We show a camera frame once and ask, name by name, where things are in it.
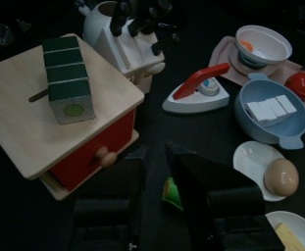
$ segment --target blue bowl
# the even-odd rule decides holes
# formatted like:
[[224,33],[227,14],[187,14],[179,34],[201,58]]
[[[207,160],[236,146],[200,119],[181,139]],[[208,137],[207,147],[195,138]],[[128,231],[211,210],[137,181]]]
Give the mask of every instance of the blue bowl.
[[[243,86],[235,101],[235,115],[246,133],[258,141],[279,144],[283,149],[304,147],[302,135],[305,132],[305,105],[296,94],[280,83],[268,79],[264,74],[250,74],[251,81]],[[279,95],[286,95],[298,112],[282,123],[264,127],[246,110],[250,102],[260,102]]]

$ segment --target knife handle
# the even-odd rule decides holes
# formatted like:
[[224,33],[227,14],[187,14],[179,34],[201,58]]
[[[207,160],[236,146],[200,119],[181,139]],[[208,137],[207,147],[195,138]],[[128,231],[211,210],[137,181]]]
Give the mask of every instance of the knife handle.
[[157,10],[155,7],[149,7],[144,12],[136,17],[133,22],[129,24],[128,29],[130,35],[134,37],[138,35],[141,29],[153,24],[157,18]]
[[128,2],[118,2],[114,8],[114,14],[110,22],[110,31],[114,36],[122,34],[122,27],[132,15],[132,9]]
[[173,5],[169,3],[168,0],[159,0],[157,4],[155,5],[157,11],[157,18],[153,20],[153,23],[142,28],[142,34],[153,34],[156,31],[156,24],[164,19],[173,11]]
[[165,36],[159,42],[152,45],[153,54],[157,56],[169,47],[180,44],[180,36],[173,33]]

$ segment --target red iron handle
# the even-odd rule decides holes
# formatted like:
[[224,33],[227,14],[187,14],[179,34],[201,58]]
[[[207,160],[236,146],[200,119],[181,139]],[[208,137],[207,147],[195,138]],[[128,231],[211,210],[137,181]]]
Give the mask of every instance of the red iron handle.
[[173,94],[173,99],[181,99],[195,94],[196,89],[204,80],[224,75],[230,71],[231,65],[223,63],[217,66],[204,68],[191,75],[185,83],[180,86],[179,90]]

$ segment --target wooden toy box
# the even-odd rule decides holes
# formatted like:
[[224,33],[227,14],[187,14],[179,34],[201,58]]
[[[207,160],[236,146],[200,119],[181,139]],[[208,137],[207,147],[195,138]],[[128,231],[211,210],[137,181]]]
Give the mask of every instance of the wooden toy box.
[[41,178],[62,200],[100,170],[97,150],[120,153],[138,138],[136,108],[145,94],[78,37],[96,119],[59,125],[49,97],[42,46],[0,62],[0,145],[22,175]]

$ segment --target green object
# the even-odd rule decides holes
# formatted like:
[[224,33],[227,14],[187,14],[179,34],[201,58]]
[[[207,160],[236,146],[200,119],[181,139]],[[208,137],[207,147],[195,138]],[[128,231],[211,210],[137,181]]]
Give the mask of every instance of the green object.
[[47,68],[49,84],[89,79],[85,64]]
[[70,117],[77,117],[85,112],[85,108],[81,105],[70,105],[63,110],[65,114]]
[[80,48],[43,54],[46,68],[82,64],[84,56]]
[[61,125],[94,119],[92,88],[76,36],[45,39],[49,103]]
[[173,206],[179,211],[184,211],[181,199],[179,195],[179,188],[175,183],[173,177],[167,179],[163,191],[161,201]]
[[76,36],[49,38],[42,41],[43,53],[68,50],[73,48],[81,48],[78,38]]

